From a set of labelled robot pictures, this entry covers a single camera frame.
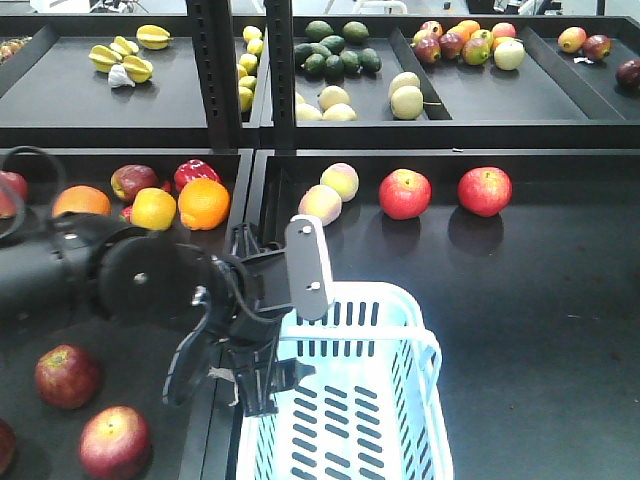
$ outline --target white plastic basket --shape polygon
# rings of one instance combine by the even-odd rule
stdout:
[[[276,395],[277,415],[243,420],[236,479],[453,479],[442,356],[417,302],[383,282],[335,291],[326,318],[284,318],[279,359],[316,373]]]

